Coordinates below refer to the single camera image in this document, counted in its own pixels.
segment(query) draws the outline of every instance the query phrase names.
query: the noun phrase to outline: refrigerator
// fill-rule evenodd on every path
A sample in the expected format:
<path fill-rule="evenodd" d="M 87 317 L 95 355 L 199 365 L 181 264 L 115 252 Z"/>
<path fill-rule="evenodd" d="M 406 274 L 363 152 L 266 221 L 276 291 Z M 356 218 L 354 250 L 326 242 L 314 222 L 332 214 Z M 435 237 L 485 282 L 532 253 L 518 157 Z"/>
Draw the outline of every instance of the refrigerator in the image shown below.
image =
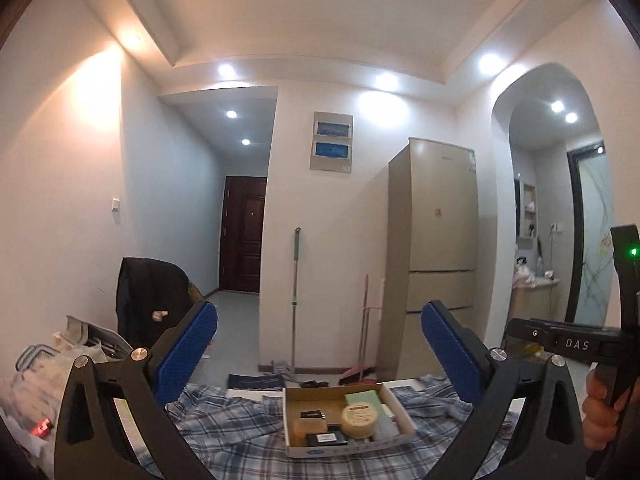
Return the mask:
<path fill-rule="evenodd" d="M 473 150 L 409 138 L 388 165 L 385 290 L 376 372 L 381 381 L 442 369 L 422 335 L 420 313 L 441 300 L 474 328 L 478 183 Z"/>

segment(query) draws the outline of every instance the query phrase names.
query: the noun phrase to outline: arched doorway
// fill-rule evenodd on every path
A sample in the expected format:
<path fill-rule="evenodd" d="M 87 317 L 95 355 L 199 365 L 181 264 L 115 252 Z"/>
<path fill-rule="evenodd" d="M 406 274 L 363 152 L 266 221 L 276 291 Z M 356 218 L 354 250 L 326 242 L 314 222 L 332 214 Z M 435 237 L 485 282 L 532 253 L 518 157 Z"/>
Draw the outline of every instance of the arched doorway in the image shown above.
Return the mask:
<path fill-rule="evenodd" d="M 565 67 L 544 64 L 498 97 L 494 118 L 508 135 L 514 177 L 508 317 L 602 326 L 613 277 L 613 193 L 586 90 Z"/>

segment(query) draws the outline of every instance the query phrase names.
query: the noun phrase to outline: hand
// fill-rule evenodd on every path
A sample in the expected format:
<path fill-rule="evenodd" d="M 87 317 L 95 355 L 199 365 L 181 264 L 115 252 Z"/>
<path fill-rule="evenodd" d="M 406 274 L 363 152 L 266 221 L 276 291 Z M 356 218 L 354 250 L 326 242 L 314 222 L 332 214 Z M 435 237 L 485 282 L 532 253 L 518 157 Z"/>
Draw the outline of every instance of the hand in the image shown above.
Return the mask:
<path fill-rule="evenodd" d="M 601 383 L 591 370 L 587 375 L 587 398 L 582 403 L 582 410 L 586 414 L 582 422 L 584 433 L 584 445 L 591 450 L 601 450 L 616 436 L 616 423 L 620 412 L 626 405 L 629 396 L 627 390 L 613 405 L 609 407 L 604 403 L 607 396 L 607 387 Z M 631 404 L 640 402 L 640 380 L 636 383 Z"/>

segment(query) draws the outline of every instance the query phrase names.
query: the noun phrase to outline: blue checkered shirt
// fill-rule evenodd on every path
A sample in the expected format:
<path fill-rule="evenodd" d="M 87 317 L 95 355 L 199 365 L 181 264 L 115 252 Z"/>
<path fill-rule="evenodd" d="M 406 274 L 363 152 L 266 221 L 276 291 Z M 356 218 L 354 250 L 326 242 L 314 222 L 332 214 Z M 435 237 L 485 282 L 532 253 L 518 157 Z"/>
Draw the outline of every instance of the blue checkered shirt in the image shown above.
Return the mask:
<path fill-rule="evenodd" d="M 452 443 L 472 411 L 445 378 L 420 378 L 425 388 L 394 388 L 417 428 L 410 443 L 358 455 L 289 458 L 282 421 L 282 400 L 262 402 L 227 397 L 223 388 L 188 385 L 169 405 L 168 415 L 194 453 L 218 480 L 419 480 Z M 505 419 L 478 477 L 498 466 L 513 433 L 516 415 Z M 148 451 L 138 459 L 160 475 Z"/>

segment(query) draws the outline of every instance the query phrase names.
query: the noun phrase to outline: glass door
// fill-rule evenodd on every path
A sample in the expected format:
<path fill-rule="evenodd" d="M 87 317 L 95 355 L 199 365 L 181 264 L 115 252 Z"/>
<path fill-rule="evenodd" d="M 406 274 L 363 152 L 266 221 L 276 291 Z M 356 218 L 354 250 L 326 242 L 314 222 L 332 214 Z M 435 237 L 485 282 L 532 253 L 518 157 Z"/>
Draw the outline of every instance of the glass door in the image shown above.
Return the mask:
<path fill-rule="evenodd" d="M 580 256 L 580 259 L 574 261 L 571 287 L 574 294 L 577 291 L 577 302 L 572 321 L 602 326 L 607 315 L 614 270 L 610 232 L 614 226 L 611 174 L 602 143 L 577 151 L 573 153 L 574 167 L 571 169 L 576 227 L 574 258 Z M 569 159 L 571 166 L 572 153 Z M 574 283 L 578 270 L 579 288 Z"/>

